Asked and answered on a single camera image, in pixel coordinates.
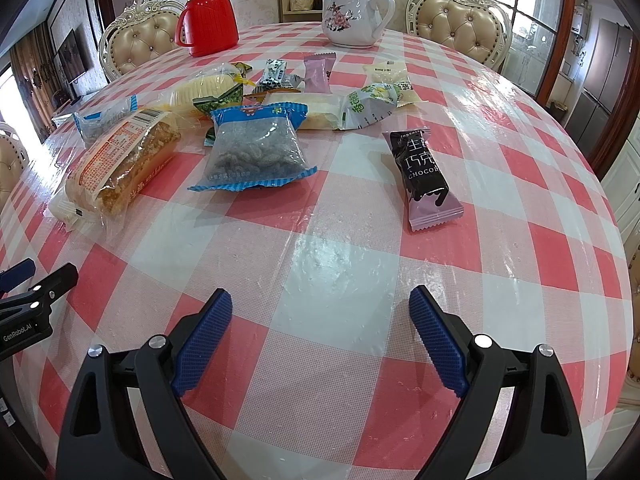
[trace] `curtain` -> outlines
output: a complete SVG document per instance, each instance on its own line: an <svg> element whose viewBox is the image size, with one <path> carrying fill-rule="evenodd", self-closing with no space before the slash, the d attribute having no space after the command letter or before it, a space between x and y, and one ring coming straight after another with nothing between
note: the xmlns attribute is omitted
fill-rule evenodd
<svg viewBox="0 0 640 480"><path fill-rule="evenodd" d="M47 23L41 23L11 47L11 69L33 127L44 142L55 129L53 94L63 86L53 64Z"/></svg>

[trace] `tufted chair back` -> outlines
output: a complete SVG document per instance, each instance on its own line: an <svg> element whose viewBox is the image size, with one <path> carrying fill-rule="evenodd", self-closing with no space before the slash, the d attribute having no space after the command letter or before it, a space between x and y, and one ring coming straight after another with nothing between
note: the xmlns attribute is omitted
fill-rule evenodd
<svg viewBox="0 0 640 480"><path fill-rule="evenodd" d="M494 0L409 0L406 28L493 70L511 46L511 21Z"/></svg>
<svg viewBox="0 0 640 480"><path fill-rule="evenodd" d="M100 64L109 81L177 48L175 27L184 6L172 0L136 0L100 38Z"/></svg>
<svg viewBox="0 0 640 480"><path fill-rule="evenodd" d="M0 123L0 211L28 165L29 156L18 134L7 123Z"/></svg>

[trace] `window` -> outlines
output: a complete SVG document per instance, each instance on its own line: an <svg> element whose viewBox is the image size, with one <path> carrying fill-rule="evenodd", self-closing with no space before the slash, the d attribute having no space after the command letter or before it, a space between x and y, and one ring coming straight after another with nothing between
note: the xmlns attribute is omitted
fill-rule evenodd
<svg viewBox="0 0 640 480"><path fill-rule="evenodd" d="M18 132L29 158L37 158L43 147L24 107L11 67L0 75L0 114L2 120Z"/></svg>
<svg viewBox="0 0 640 480"><path fill-rule="evenodd" d="M537 95L551 57L562 0L497 0L513 25L513 42L502 75Z"/></svg>

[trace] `blue snack bag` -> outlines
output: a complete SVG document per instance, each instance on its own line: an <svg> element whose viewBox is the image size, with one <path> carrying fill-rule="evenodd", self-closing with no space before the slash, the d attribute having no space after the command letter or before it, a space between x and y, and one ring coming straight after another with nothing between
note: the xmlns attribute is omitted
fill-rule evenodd
<svg viewBox="0 0 640 480"><path fill-rule="evenodd" d="M82 116L74 112L74 122L80 132L84 146L89 149L102 134L108 132L112 126L133 112L138 110L138 97L132 95L126 99L114 102L105 110Z"/></svg>
<svg viewBox="0 0 640 480"><path fill-rule="evenodd" d="M242 191L284 186L314 174L318 168L308 166L296 135L306 112L306 105L299 103L213 110L216 143L203 178L189 189Z"/></svg>

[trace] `dining table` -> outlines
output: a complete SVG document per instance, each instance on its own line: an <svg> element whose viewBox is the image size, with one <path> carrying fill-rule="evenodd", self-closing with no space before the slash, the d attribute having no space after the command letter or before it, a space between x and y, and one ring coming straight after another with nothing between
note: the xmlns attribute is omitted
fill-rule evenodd
<svg viewBox="0 0 640 480"><path fill-rule="evenodd" d="M176 48L108 84L81 113L136 95L143 106L220 62L254 67L335 52L334 94L363 65L406 63L421 102L359 130L300 130L318 172L274 188L195 192L212 124L184 142L129 205L122 230L67 231L47 205L84 152L72 120L55 130L0 216L1 268L36 262L33 285L67 262L78 284L52 306L53 335L14 356L28 423L52 469L87 350L139 348L216 290L233 316L196 389L182 398L230 480L411 480L458 405L408 314L426 285L444 312L503 348L554 348L579 414L587 462L623 384L632 339L620 232L600 183L528 94L445 46L385 30L375 46L332 45L320 23L257 25L205 57ZM428 128L428 147L464 214L412 232L385 133ZM509 411L500 394L471 473L486 470ZM137 390L130 400L153 468L169 474Z"/></svg>

